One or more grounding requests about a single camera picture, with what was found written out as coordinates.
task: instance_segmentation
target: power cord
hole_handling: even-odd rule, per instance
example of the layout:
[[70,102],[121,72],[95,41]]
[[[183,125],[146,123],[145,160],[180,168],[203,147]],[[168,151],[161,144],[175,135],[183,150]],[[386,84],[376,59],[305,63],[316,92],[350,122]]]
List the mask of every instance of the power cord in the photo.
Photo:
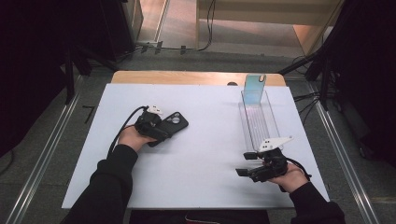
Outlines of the power cord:
[[133,125],[127,126],[129,120],[134,116],[134,114],[135,114],[137,111],[139,111],[140,109],[145,109],[145,108],[148,108],[148,107],[147,107],[147,106],[139,106],[134,112],[132,112],[132,114],[128,117],[128,119],[125,120],[125,122],[124,122],[123,125],[121,126],[119,132],[117,133],[116,137],[114,138],[113,142],[111,143],[110,148],[108,149],[107,158],[108,158],[108,157],[111,155],[111,153],[113,152],[114,146],[116,145],[117,140],[119,139],[121,132],[122,132],[124,129],[133,126]]
[[12,163],[14,162],[14,158],[15,158],[14,151],[10,150],[9,153],[11,154],[11,159],[9,160],[7,166],[2,171],[0,171],[0,175],[3,175],[9,169],[9,167],[11,167]]
[[176,48],[163,48],[163,47],[153,47],[150,44],[143,45],[139,44],[140,47],[142,47],[142,52],[145,51],[145,49],[170,49],[170,50],[181,50],[181,51],[187,51],[187,50],[192,50],[192,51],[202,51],[206,50],[209,48],[209,46],[212,44],[212,36],[213,36],[213,19],[215,17],[215,10],[216,10],[216,0],[212,0],[210,3],[210,7],[207,11],[207,16],[206,16],[206,24],[207,24],[207,30],[209,31],[209,39],[206,43],[206,46],[201,48],[201,49],[186,49],[186,48],[181,48],[181,49],[176,49]]

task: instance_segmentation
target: hand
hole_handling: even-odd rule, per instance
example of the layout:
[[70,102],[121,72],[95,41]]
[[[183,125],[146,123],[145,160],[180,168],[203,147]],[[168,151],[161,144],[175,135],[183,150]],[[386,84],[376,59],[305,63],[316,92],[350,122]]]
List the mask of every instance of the hand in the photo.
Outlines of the hand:
[[149,142],[157,141],[154,138],[147,137],[141,135],[134,125],[126,127],[121,133],[119,137],[119,144],[126,145],[134,149],[134,151],[140,150],[140,148]]
[[288,164],[288,171],[284,175],[269,179],[268,181],[282,186],[288,193],[294,192],[297,188],[308,182],[303,171],[291,163]]

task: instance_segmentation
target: black device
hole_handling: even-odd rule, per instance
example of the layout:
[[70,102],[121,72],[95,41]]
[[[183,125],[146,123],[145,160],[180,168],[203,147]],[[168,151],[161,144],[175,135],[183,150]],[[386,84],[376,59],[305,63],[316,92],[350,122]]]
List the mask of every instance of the black device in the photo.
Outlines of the black device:
[[125,128],[131,126],[127,125],[129,120],[140,109],[143,109],[143,113],[137,119],[134,127],[140,134],[157,139],[157,141],[155,142],[148,143],[150,147],[157,146],[161,142],[165,141],[165,139],[171,138],[175,133],[189,126],[189,122],[180,114],[180,112],[175,112],[162,120],[159,116],[159,112],[161,112],[161,110],[158,109],[158,107],[142,105],[138,107],[134,112],[132,112],[128,119],[125,120],[124,124],[120,128],[113,142],[111,143],[110,148],[108,149],[107,157],[109,157],[110,154],[113,152],[114,146],[119,139],[120,133]]
[[155,147],[167,138],[171,138],[173,134],[186,128],[189,122],[180,114],[175,112],[164,120],[158,114],[148,112],[147,109],[137,119],[134,126],[137,131],[145,136],[157,139],[155,142],[150,142],[150,147]]
[[305,168],[297,161],[285,157],[279,147],[272,150],[244,153],[245,160],[263,160],[263,166],[254,169],[235,169],[239,176],[247,176],[253,182],[265,182],[274,177],[284,175],[288,171],[288,161],[303,170],[305,177],[309,180],[311,175],[306,173]]

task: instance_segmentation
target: black curtain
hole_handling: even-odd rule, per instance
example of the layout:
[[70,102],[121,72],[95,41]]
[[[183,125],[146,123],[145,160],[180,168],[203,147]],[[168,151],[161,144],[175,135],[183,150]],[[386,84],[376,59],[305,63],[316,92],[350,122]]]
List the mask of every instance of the black curtain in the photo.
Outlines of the black curtain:
[[63,43],[53,32],[53,1],[0,6],[0,157],[14,148],[65,86]]

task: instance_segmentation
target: floor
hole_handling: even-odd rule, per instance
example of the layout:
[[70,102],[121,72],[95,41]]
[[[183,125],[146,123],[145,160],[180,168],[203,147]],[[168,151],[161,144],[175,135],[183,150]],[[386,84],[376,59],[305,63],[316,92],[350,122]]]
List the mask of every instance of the floor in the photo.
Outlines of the floor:
[[[159,8],[162,12],[156,13],[155,16],[153,16],[155,19],[148,25],[148,27],[151,27],[151,30],[142,30],[141,36],[139,36],[138,39],[139,43],[150,43],[150,45],[156,46],[157,43],[163,42],[163,47],[166,48],[179,49],[181,46],[195,48],[195,0],[141,0],[141,3],[144,13],[145,10],[153,11],[155,7]],[[202,34],[199,39],[199,47],[201,48],[206,45],[208,40],[208,34],[205,33],[207,32],[206,21],[200,21],[200,28]],[[248,55],[261,55],[264,57],[274,56],[296,59],[304,55],[291,25],[230,21],[214,21],[212,42],[210,48],[206,51],[241,53],[246,54],[247,58]],[[99,72],[95,74],[95,77],[88,77],[90,82],[86,81],[85,85],[89,87],[85,88],[86,90],[81,93],[78,102],[76,102],[75,107],[79,109],[74,112],[75,115],[68,121],[70,125],[64,127],[64,132],[69,133],[69,135],[66,136],[66,139],[59,141],[59,148],[79,148],[79,143],[84,142],[84,137],[90,127],[90,123],[86,122],[91,111],[90,106],[96,105],[97,102],[95,101],[100,99],[100,94],[103,92],[102,84],[110,81],[110,77],[102,75],[104,73]],[[296,90],[293,90],[296,94],[304,93],[300,91],[305,89],[308,90],[310,85],[300,77],[295,76],[287,77],[287,82],[290,86],[296,87]],[[63,113],[63,111],[59,109],[64,108],[63,98],[64,96],[61,95],[58,100],[52,103],[52,107],[57,109],[46,111],[37,121],[36,126],[56,126],[56,121]],[[356,142],[353,141],[353,137],[350,136],[350,133],[347,131],[348,128],[343,122],[342,115],[337,113],[336,109],[333,107],[332,111],[329,113],[332,115],[332,122],[334,122],[334,125],[341,127],[338,129],[338,134],[340,134],[343,140],[342,147],[355,148]],[[321,120],[319,117],[319,110],[318,113],[314,114],[314,116],[310,116],[309,118],[312,119],[313,117],[317,117],[317,120]],[[324,138],[328,137],[327,130],[323,127],[318,129],[318,127],[307,126],[306,131],[307,134],[312,136],[320,135]],[[31,171],[34,169],[35,163],[32,161],[37,161],[40,156],[39,151],[36,154],[29,154],[27,152],[30,150],[33,151],[35,148],[46,146],[48,136],[51,136],[51,132],[52,129],[42,130],[33,128],[29,132],[29,136],[24,139],[18,148],[16,148],[16,159],[12,168],[10,168],[8,173],[0,176],[2,184],[0,198],[2,202],[14,202],[18,198],[21,192],[21,186],[26,183]],[[312,140],[311,144],[312,148],[316,148],[314,153],[316,153],[316,156],[318,155],[318,164],[323,166],[321,168],[323,169],[323,176],[332,176],[334,173],[344,176],[344,170],[339,166],[339,161],[333,151],[325,151],[325,147],[320,141]],[[25,154],[30,156],[23,158],[22,155]],[[77,162],[76,159],[78,158],[79,150],[63,149],[57,150],[53,152],[53,154],[54,156],[51,163],[47,164],[47,172],[44,174],[43,182],[40,183],[40,188],[34,192],[36,196],[30,199],[31,201],[28,200],[25,202],[25,209],[27,209],[29,203],[35,205],[27,210],[26,217],[29,218],[29,220],[23,219],[14,223],[35,223],[32,220],[45,220],[46,216],[48,216],[48,222],[44,223],[51,223],[51,214],[42,214],[40,211],[52,211],[54,210],[51,208],[53,204],[62,203],[69,178],[60,174],[63,171],[66,173],[73,171],[74,164]],[[347,205],[344,207],[345,212],[351,215],[349,223],[392,223],[396,218],[393,214],[394,212],[391,212],[392,209],[394,211],[396,205],[396,192],[393,187],[396,184],[396,178],[393,178],[396,176],[395,169],[381,161],[363,160],[358,150],[348,151],[347,154],[351,158],[353,166],[357,167],[356,170],[361,178],[363,189],[370,195],[371,204],[369,205],[375,208],[376,215],[381,221],[377,220],[370,222],[361,218],[362,211],[357,208],[355,209],[356,202],[353,198],[339,198],[338,195],[343,195],[340,191],[349,191],[351,188],[345,179],[340,179],[337,186],[336,180],[327,180],[327,177],[325,178],[325,181],[332,183],[329,185],[329,192],[332,194],[332,199],[343,204],[351,204],[350,207]],[[3,168],[10,160],[11,155],[6,155],[1,158],[0,167]],[[42,204],[38,201],[41,198],[46,198],[48,201]],[[7,215],[5,215],[5,213],[8,214],[11,209],[11,205],[0,203],[0,213],[2,213],[0,222],[7,220]],[[58,210],[56,210],[56,212],[59,213],[59,217],[65,215],[65,211]],[[290,213],[285,211],[273,211],[269,215],[274,221],[273,223],[285,223],[285,221],[290,220]]]

